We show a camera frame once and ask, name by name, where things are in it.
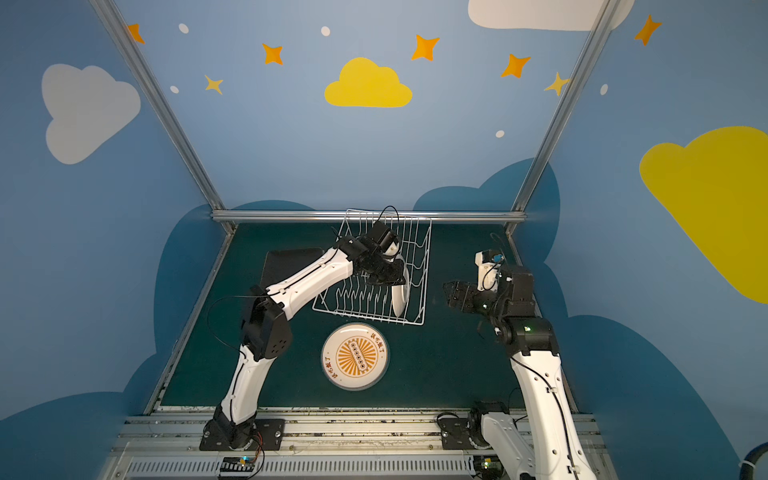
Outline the white round plate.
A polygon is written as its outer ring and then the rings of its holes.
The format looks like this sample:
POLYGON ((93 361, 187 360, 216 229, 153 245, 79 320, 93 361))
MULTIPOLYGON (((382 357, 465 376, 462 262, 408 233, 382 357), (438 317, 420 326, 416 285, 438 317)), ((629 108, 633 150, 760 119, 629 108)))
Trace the white round plate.
POLYGON ((394 263, 402 268, 402 275, 398 280, 398 284, 391 287, 392 313, 396 318, 402 318, 410 298, 410 273, 406 262, 401 255, 395 257, 394 263))
POLYGON ((390 364, 382 333, 366 323, 347 323, 334 330, 321 350, 326 378, 345 391, 363 391, 378 383, 390 364))

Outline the white wire dish rack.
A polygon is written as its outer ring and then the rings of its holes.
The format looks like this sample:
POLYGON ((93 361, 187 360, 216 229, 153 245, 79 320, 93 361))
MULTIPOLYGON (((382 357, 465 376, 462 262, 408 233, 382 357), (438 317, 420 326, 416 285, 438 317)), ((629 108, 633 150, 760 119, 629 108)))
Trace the white wire dish rack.
MULTIPOLYGON (((421 220, 381 219, 399 237, 400 252, 410 273, 410 298, 402 318, 392 313, 391 287, 373 286, 365 282, 363 273, 335 284, 317 296, 312 309, 317 312, 370 321, 403 325, 424 323, 432 222, 421 220)), ((343 220, 340 233, 358 237, 377 221, 343 220)))

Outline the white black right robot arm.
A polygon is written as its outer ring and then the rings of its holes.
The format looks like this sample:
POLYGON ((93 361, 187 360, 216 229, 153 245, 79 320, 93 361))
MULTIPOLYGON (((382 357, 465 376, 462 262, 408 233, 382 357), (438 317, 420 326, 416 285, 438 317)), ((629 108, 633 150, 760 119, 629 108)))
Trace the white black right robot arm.
POLYGON ((470 412, 474 445, 491 449, 511 479, 594 479, 564 392, 551 323, 535 315, 533 274, 519 265, 484 263, 474 282, 443 284, 449 307, 489 321, 505 348, 526 410, 532 444, 511 414, 479 403, 470 412))

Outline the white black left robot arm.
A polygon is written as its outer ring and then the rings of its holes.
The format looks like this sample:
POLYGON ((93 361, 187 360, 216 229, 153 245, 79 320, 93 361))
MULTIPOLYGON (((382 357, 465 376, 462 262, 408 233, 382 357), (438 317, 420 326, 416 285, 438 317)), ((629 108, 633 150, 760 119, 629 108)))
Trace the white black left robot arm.
POLYGON ((290 346, 289 321, 325 290, 355 274, 374 286, 391 289, 389 310, 403 316, 410 280, 400 253, 401 241, 389 229, 338 239, 327 250, 273 251, 267 255, 262 278, 289 274, 265 288, 255 286, 245 296, 238 363, 227 393, 203 429, 202 450, 241 450, 257 438, 258 399, 274 360, 290 346))

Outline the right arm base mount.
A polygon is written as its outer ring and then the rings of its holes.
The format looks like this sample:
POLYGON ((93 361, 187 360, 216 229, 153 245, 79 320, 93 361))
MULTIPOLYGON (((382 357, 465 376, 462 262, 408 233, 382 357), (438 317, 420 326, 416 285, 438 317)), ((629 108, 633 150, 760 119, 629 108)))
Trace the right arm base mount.
POLYGON ((482 417, 489 413, 500 412, 507 414, 509 409, 501 401, 474 403, 465 417, 455 412, 441 412, 435 418, 440 429, 442 447, 444 450, 485 450, 490 444, 481 432, 482 417))

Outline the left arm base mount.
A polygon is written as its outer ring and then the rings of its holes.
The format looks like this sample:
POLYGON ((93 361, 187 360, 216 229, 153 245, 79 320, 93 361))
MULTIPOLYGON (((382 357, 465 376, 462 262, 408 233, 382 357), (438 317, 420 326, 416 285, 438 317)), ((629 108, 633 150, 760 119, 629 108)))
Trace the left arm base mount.
POLYGON ((284 419, 254 418, 235 425, 223 419, 206 423, 199 444, 200 451, 277 451, 281 447, 284 419))

